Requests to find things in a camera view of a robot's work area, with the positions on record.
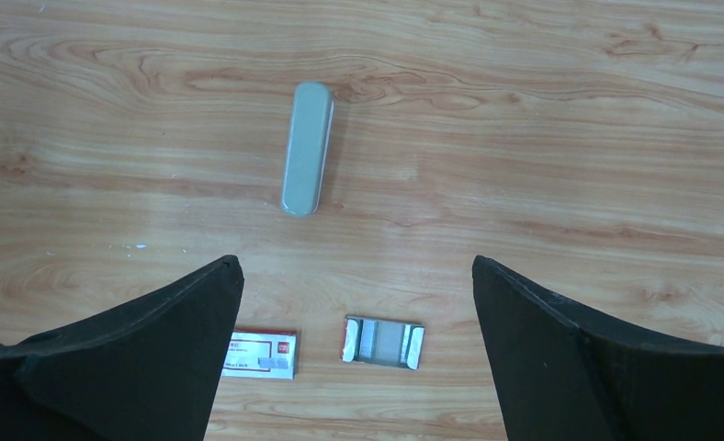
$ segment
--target red and white box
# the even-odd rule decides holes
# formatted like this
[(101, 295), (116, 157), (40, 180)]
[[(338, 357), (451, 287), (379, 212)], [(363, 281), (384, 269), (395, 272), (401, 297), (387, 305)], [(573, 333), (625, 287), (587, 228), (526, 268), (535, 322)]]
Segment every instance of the red and white box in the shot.
[(296, 332), (235, 330), (221, 376), (294, 379), (296, 354)]

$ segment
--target box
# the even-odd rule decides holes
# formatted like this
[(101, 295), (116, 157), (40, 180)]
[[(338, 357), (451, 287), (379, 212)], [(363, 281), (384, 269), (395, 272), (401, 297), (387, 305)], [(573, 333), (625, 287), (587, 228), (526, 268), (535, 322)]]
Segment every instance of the box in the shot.
[(419, 323), (348, 316), (341, 359), (416, 370), (423, 340)]
[(296, 332), (235, 330), (221, 376), (294, 379), (296, 354)]

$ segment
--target light brown wood surface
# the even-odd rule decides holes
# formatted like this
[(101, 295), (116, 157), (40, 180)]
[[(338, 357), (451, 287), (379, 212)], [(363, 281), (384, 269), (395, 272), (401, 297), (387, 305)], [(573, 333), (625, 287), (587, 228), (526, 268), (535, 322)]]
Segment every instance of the light brown wood surface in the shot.
[[(296, 220), (305, 80), (336, 120)], [(300, 371), (222, 379), (208, 439), (505, 439), (476, 254), (724, 345), (724, 0), (0, 0), (0, 342), (222, 254)], [(423, 322), (421, 368), (341, 363), (347, 313)]]

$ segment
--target wood grain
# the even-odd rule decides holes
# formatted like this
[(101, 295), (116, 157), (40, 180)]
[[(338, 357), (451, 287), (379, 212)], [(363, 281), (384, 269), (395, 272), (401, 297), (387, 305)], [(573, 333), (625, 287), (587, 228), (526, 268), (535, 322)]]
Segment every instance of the wood grain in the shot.
[[(305, 80), (337, 116), (294, 220)], [(0, 341), (222, 254), (300, 372), (223, 379), (208, 439), (505, 439), (475, 254), (724, 345), (724, 0), (1, 0)], [(423, 322), (420, 370), (342, 364), (347, 313)]]

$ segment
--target teal case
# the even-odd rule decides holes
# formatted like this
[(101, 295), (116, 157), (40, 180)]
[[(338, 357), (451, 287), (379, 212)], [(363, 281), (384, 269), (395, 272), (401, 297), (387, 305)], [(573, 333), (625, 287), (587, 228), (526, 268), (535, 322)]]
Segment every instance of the teal case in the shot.
[(292, 216), (309, 216), (319, 208), (333, 110), (327, 86), (314, 82), (297, 86), (281, 191), (281, 208)]

